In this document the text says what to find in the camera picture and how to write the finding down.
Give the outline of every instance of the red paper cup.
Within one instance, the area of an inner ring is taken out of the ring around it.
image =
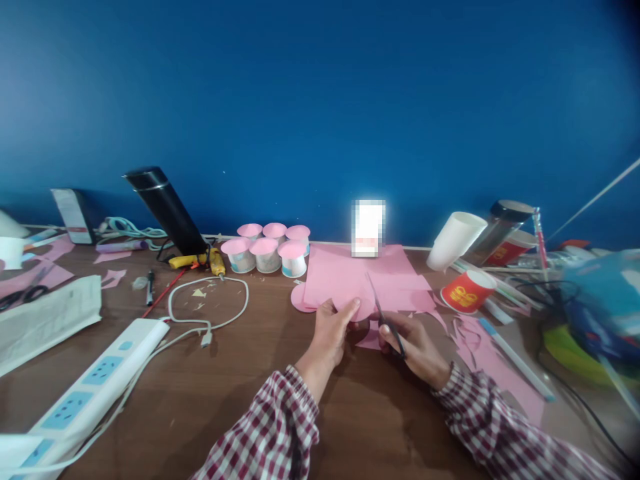
[[[442,301],[458,313],[472,314],[496,288],[492,276],[480,270],[467,270],[442,290]]]
[[[538,244],[537,238],[525,231],[516,230],[500,245],[495,252],[487,259],[487,262],[498,267],[504,267],[511,260],[518,258],[527,250],[534,248]]]

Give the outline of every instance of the blue wall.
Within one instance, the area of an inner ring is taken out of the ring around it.
[[[120,175],[156,164],[207,233],[346,240],[367,196],[407,245],[499,197],[550,233],[640,156],[621,1],[99,3],[0,4],[0,207],[22,222],[60,223],[49,188],[74,187],[154,225]],[[639,246],[639,179],[558,239]]]

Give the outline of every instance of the wooden table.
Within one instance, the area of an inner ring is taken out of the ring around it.
[[[456,275],[429,271],[425,252],[407,254],[434,289]],[[103,275],[107,269],[127,270],[118,287],[103,290],[102,321],[0,378],[0,431],[28,431],[126,326],[142,315],[145,294],[131,288],[136,277],[153,267],[161,291],[176,275],[155,262],[152,252],[134,252],[126,259],[94,265],[96,256],[91,247],[77,246],[57,263],[78,277]],[[192,271],[180,283],[205,276]],[[280,272],[263,275],[254,271],[241,277],[250,291],[244,315],[216,331],[210,348],[201,349],[200,338],[194,335],[158,355],[114,425],[61,478],[188,478],[202,465],[216,439],[246,411],[267,376],[298,360],[311,340],[314,314],[300,313],[291,305],[294,282]],[[190,287],[184,290],[174,302],[175,314],[181,319],[220,323],[236,314],[244,302],[243,286],[238,282],[218,281],[205,290],[204,299],[192,297]],[[200,303],[205,305],[194,310]],[[439,311],[451,321],[450,310]],[[166,302],[162,302],[152,317],[166,314]],[[416,317],[443,354],[456,359],[454,344],[438,322],[426,315]],[[188,328],[172,325],[167,338]],[[533,360],[539,342],[535,320],[520,319],[499,331],[542,375]],[[354,333],[349,341],[357,341],[358,335],[363,333]],[[589,386],[548,355],[546,362],[584,394],[614,437],[629,447],[633,441],[629,425],[634,423],[619,396]],[[620,464],[586,413],[561,387],[552,384],[552,388],[559,401],[546,406],[542,428],[600,461]],[[320,444],[312,450],[311,478],[486,477],[449,434],[443,413],[425,386],[403,365],[378,351],[351,349],[332,375],[320,411]]]

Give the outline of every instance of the black lid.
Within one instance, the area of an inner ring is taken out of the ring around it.
[[[123,176],[136,190],[147,190],[167,185],[169,181],[160,167],[143,167],[126,172]]]
[[[491,214],[506,221],[523,223],[533,215],[533,207],[514,200],[498,200],[491,207]]]

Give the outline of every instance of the yellow glue gun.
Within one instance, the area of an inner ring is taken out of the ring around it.
[[[226,275],[227,270],[225,268],[225,264],[222,261],[222,256],[220,255],[220,251],[218,249],[211,249],[209,251],[209,258],[207,258],[206,253],[201,253],[196,257],[196,255],[186,255],[184,257],[174,257],[169,260],[169,265],[172,269],[178,269],[182,267],[188,267],[192,265],[194,262],[198,263],[206,263],[209,262],[211,266],[211,272],[214,275]]]

